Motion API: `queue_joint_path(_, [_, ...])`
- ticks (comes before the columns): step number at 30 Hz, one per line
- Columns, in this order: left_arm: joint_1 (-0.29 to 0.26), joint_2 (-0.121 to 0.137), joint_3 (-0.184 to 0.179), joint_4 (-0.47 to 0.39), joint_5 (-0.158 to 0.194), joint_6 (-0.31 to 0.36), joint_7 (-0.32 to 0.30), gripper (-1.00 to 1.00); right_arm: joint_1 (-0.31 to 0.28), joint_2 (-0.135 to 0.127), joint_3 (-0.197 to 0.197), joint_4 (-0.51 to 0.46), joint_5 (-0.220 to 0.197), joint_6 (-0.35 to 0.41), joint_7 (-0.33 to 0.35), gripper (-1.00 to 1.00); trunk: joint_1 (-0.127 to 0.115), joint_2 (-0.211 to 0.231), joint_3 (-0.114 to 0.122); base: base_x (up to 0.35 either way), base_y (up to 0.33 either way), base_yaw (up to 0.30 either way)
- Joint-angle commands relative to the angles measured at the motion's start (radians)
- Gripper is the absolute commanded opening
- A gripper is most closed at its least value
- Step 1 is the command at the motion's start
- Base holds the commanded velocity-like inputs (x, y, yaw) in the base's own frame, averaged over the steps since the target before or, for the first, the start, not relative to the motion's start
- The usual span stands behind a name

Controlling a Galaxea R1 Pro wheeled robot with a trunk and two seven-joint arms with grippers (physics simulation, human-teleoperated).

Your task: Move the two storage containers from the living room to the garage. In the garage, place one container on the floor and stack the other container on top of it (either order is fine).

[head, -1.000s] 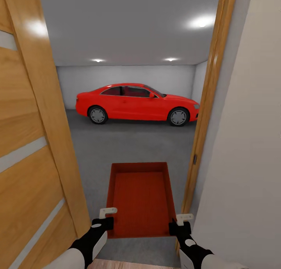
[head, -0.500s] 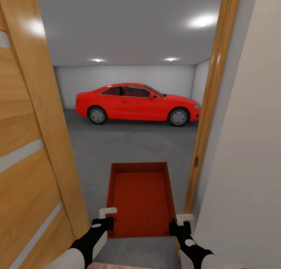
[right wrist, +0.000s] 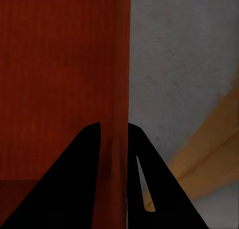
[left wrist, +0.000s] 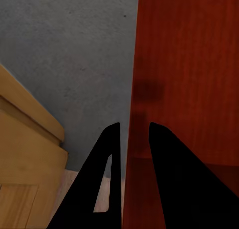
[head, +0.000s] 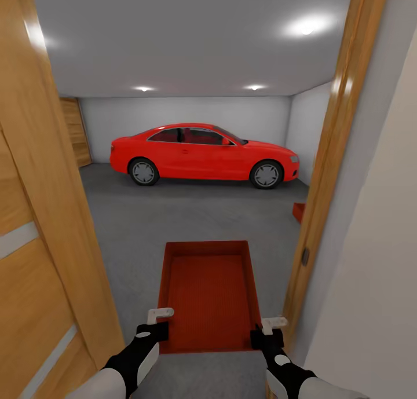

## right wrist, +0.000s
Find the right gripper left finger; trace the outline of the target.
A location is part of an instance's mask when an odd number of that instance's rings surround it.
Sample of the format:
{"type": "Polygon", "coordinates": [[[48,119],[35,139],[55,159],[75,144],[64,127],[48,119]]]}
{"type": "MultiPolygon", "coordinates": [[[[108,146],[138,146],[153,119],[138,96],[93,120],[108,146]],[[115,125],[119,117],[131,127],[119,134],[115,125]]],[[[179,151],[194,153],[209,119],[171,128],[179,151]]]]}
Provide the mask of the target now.
{"type": "Polygon", "coordinates": [[[100,147],[100,123],[83,128],[0,229],[91,229],[100,147]]]}

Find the storage box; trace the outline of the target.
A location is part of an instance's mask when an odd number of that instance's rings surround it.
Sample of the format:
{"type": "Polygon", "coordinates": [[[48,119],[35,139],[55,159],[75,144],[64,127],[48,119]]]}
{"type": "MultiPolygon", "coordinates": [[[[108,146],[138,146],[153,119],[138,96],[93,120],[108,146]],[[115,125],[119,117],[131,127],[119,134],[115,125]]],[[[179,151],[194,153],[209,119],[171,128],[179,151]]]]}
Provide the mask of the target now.
{"type": "Polygon", "coordinates": [[[0,227],[101,125],[91,229],[126,229],[130,0],[0,0],[0,227]]]}

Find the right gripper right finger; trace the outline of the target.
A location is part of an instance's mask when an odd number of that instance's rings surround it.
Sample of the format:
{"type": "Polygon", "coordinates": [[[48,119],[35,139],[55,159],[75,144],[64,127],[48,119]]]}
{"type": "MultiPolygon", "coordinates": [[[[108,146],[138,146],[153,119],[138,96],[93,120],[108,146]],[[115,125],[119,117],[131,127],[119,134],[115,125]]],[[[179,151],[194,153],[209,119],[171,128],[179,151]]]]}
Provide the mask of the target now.
{"type": "Polygon", "coordinates": [[[209,229],[144,131],[128,124],[128,229],[209,229]],[[156,212],[144,209],[138,156],[156,212]]]}

